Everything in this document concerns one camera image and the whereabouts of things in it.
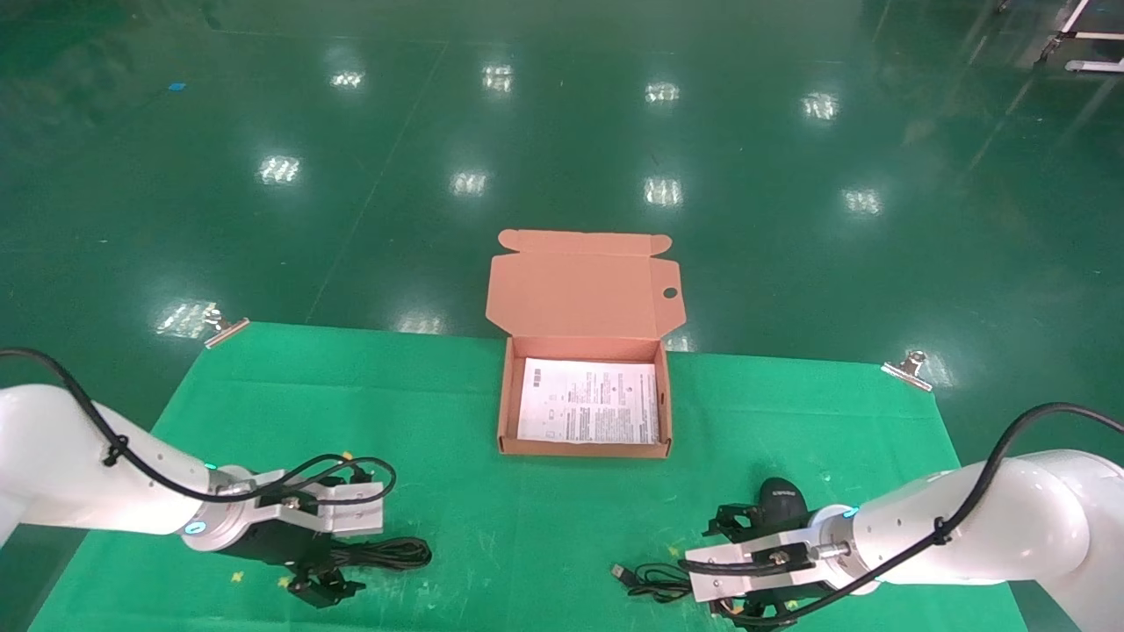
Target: black wire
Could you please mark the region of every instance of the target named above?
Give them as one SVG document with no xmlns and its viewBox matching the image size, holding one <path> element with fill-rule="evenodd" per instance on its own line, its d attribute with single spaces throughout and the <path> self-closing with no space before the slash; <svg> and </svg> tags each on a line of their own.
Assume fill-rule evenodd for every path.
<svg viewBox="0 0 1124 632">
<path fill-rule="evenodd" d="M 251 491 L 242 494 L 230 494 L 230 495 L 215 495 L 215 494 L 206 494 L 202 491 L 197 491 L 194 489 L 191 489 L 190 487 L 180 485 L 179 482 L 175 482 L 174 480 L 165 477 L 164 475 L 153 469 L 153 467 L 146 463 L 143 459 L 140 459 L 140 457 L 138 457 L 136 452 L 134 452 L 129 448 L 128 437 L 124 435 L 118 435 L 116 432 L 114 432 L 114 428 L 110 427 L 109 423 L 106 422 L 106 418 L 101 416 L 101 413 L 93 404 L 93 399 L 91 399 L 90 396 L 87 395 L 85 390 L 82 388 L 82 385 L 80 385 L 78 380 L 74 379 L 74 376 L 72 376 L 70 371 L 67 371 L 55 359 L 51 358 L 49 355 L 40 351 L 36 351 L 34 349 L 25 349 L 25 347 L 0 349 L 0 358 L 6 358 L 6 356 L 27 358 L 30 360 L 35 360 L 39 364 L 46 367 L 63 382 L 63 387 L 65 387 L 65 389 L 71 394 L 71 397 L 74 398 L 74 401 L 79 405 L 79 408 L 81 408 L 82 412 L 85 413 L 87 417 L 90 418 L 90 422 L 93 424 L 93 426 L 98 428 L 98 432 L 101 433 L 101 435 L 109 443 L 110 454 L 116 454 L 124 458 L 126 461 L 133 463 L 134 467 L 144 472 L 144 475 L 151 478 L 152 480 L 158 482 L 161 486 L 166 487 L 167 489 L 171 489 L 172 491 L 182 494 L 188 498 L 193 498 L 196 500 L 201 500 L 205 503 L 242 503 L 245 500 L 253 500 L 255 498 L 260 498 L 265 495 L 285 494 L 289 491 L 296 491 L 298 489 L 302 489 L 308 485 L 311 485 L 312 482 L 320 480 L 325 476 L 328 476 L 330 472 L 335 472 L 344 468 L 352 468 L 353 470 L 356 471 L 356 473 L 363 473 L 363 470 L 360 469 L 357 466 L 357 463 L 360 462 L 372 462 L 383 467 L 389 472 L 390 480 L 382 488 L 382 491 L 375 494 L 374 496 L 366 496 L 363 498 L 350 498 L 345 500 L 317 502 L 320 505 L 360 505 L 364 503 L 372 503 L 374 500 L 384 497 L 387 494 L 390 493 L 391 489 L 393 489 L 395 482 L 397 481 L 398 478 L 397 473 L 395 472 L 395 469 L 391 468 L 389 463 L 387 463 L 381 459 L 375 459 L 374 457 L 344 459 L 338 454 L 320 454 L 319 457 L 309 459 L 308 461 L 305 461 L 303 463 L 297 466 L 292 470 L 289 470 L 288 472 L 285 472 L 284 476 L 282 476 L 278 480 L 263 485 Z M 302 471 L 324 461 L 338 461 L 338 464 L 311 477 L 309 480 L 305 480 L 292 486 L 285 485 L 285 482 L 293 479 Z"/>
<path fill-rule="evenodd" d="M 763 563 L 719 563 L 679 560 L 679 568 L 688 572 L 697 572 L 700 575 L 736 575 L 740 577 L 768 577 L 770 575 L 781 575 L 790 570 L 788 565 L 778 565 L 772 561 Z"/>
<path fill-rule="evenodd" d="M 667 563 L 640 565 L 633 570 L 636 585 L 628 587 L 628 596 L 652 595 L 656 603 L 668 604 L 691 594 L 691 578 Z"/>
<path fill-rule="evenodd" d="M 976 479 L 976 485 L 968 493 L 968 497 L 964 502 L 960 504 L 960 507 L 952 514 L 952 517 L 944 520 L 937 516 L 933 520 L 933 533 L 926 538 L 918 540 L 915 544 L 901 551 L 897 556 L 894 556 L 886 562 L 879 565 L 871 571 L 867 572 L 862 577 L 855 579 L 854 581 L 847 584 L 846 586 L 839 588 L 816 602 L 813 602 L 806 606 L 796 608 L 785 615 L 773 615 L 773 616 L 747 616 L 747 615 L 732 615 L 729 619 L 740 625 L 750 626 L 781 626 L 791 625 L 797 622 L 801 616 L 807 616 L 816 611 L 823 610 L 835 602 L 842 599 L 843 597 L 854 593 L 859 588 L 862 588 L 867 584 L 878 579 L 880 576 L 886 575 L 888 571 L 897 568 L 898 566 L 905 563 L 910 558 L 917 556 L 925 549 L 933 545 L 943 545 L 951 541 L 951 534 L 959 527 L 964 520 L 972 513 L 973 509 L 980 504 L 984 495 L 987 494 L 988 488 L 995 480 L 996 473 L 999 471 L 999 467 L 1003 464 L 1003 458 L 1010 450 L 1012 443 L 1015 437 L 1018 436 L 1027 426 L 1034 422 L 1041 419 L 1046 415 L 1052 415 L 1054 413 L 1072 413 L 1075 415 L 1085 417 L 1087 419 L 1093 419 L 1104 426 L 1107 426 L 1121 434 L 1124 434 L 1124 425 L 1120 422 L 1113 419 L 1112 417 L 1086 408 L 1085 406 L 1079 406 L 1077 404 L 1067 404 L 1064 401 L 1054 401 L 1051 404 L 1042 404 L 1026 410 L 1022 415 L 1015 418 L 1014 422 L 1007 426 L 999 441 L 996 442 L 995 448 L 991 450 L 991 454 L 988 455 L 987 461 L 984 462 L 984 468 L 980 470 L 979 477 Z"/>
<path fill-rule="evenodd" d="M 337 567 L 362 566 L 390 570 L 413 570 L 433 559 L 429 544 L 420 538 L 395 538 L 381 542 L 343 544 L 333 542 L 332 561 Z"/>
<path fill-rule="evenodd" d="M 382 489 L 378 494 L 374 494 L 372 496 L 362 496 L 360 498 L 337 498 L 337 499 L 314 498 L 314 499 L 309 500 L 309 504 L 310 505 L 336 505 L 336 506 L 338 506 L 338 505 L 365 505 L 368 503 L 373 503 L 373 502 L 375 502 L 375 500 L 378 500 L 380 498 L 384 498 L 387 496 L 387 494 L 390 494 L 390 490 L 393 489 L 395 485 L 398 482 L 398 472 L 395 471 L 395 468 L 391 467 L 390 463 L 383 461 L 382 459 L 379 459 L 378 457 L 356 457 L 354 459 L 347 459 L 345 462 L 342 462 L 342 463 L 339 463 L 339 464 L 337 464 L 335 467 L 328 468 L 328 469 L 324 470 L 323 472 L 320 472 L 320 473 L 318 473 L 318 475 L 316 475 L 316 476 L 314 476 L 314 477 L 311 477 L 311 478 L 309 478 L 307 480 L 302 480 L 302 481 L 300 481 L 300 482 L 298 482 L 296 485 L 291 485 L 291 486 L 289 486 L 287 488 L 287 491 L 289 491 L 289 490 L 296 491 L 298 489 L 303 489 L 305 487 L 308 487 L 309 485 L 312 485 L 314 482 L 318 482 L 324 477 L 330 476 L 330 475 L 333 475 L 333 473 L 335 473 L 335 472 L 337 472 L 337 471 L 339 471 L 339 470 L 342 470 L 342 469 L 344 469 L 344 468 L 346 468 L 348 466 L 357 464 L 357 463 L 375 463 L 380 468 L 387 470 L 387 473 L 389 475 L 389 480 L 387 481 L 386 485 L 382 486 Z"/>
</svg>

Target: box lid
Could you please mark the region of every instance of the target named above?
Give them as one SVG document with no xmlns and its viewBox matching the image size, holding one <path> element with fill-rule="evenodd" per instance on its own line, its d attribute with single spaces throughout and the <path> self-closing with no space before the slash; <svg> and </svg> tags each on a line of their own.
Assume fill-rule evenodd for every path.
<svg viewBox="0 0 1124 632">
<path fill-rule="evenodd" d="M 659 338 L 687 322 L 667 235 L 514 231 L 492 259 L 488 319 L 513 336 Z"/>
</svg>

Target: metal clip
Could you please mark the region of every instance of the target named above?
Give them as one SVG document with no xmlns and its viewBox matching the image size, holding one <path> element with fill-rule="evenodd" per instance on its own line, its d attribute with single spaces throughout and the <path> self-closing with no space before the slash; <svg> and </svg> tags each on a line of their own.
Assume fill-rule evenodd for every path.
<svg viewBox="0 0 1124 632">
<path fill-rule="evenodd" d="M 933 385 L 917 377 L 917 371 L 921 370 L 921 365 L 924 363 L 924 351 L 910 351 L 906 354 L 906 359 L 903 360 L 900 364 L 890 364 L 889 362 L 882 364 L 882 372 L 889 373 L 906 383 L 924 390 L 925 392 L 931 392 L 933 390 Z"/>
<path fill-rule="evenodd" d="M 214 336 L 203 343 L 203 346 L 207 349 L 215 349 L 226 338 L 233 336 L 242 329 L 245 329 L 250 325 L 250 318 L 243 318 L 232 325 L 229 320 L 226 319 L 226 316 L 223 316 L 223 312 L 218 307 L 212 307 L 203 315 L 203 323 L 215 327 L 216 332 Z"/>
</svg>

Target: cardboard box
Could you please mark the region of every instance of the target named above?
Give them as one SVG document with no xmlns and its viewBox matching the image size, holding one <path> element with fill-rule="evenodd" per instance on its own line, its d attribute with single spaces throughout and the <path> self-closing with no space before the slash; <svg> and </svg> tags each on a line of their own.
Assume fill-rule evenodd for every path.
<svg viewBox="0 0 1124 632">
<path fill-rule="evenodd" d="M 653 255 L 667 235 L 504 231 L 492 259 L 488 319 L 507 340 L 497 440 L 504 454 L 665 459 L 671 380 L 661 340 L 687 322 L 679 264 Z M 655 364 L 660 442 L 555 443 L 518 437 L 527 358 Z"/>
</svg>

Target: glossy floor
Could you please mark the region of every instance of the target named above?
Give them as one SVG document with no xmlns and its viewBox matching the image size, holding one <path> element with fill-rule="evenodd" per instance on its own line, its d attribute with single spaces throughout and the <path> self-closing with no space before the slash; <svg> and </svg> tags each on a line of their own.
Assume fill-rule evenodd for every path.
<svg viewBox="0 0 1124 632">
<path fill-rule="evenodd" d="M 501 228 L 653 232 L 682 264 L 674 349 L 923 349 L 966 461 L 1043 400 L 1124 415 L 1124 100 L 1061 70 L 1114 52 L 1067 43 L 1031 70 L 1064 11 L 991 8 L 7 0 L 0 344 L 151 424 L 200 350 L 200 305 L 497 336 Z M 1059 445 L 1124 459 L 1067 419 L 1019 449 Z M 0 628 L 27 623 L 76 541 L 17 532 Z M 1068 629 L 1016 594 L 1033 630 Z"/>
</svg>

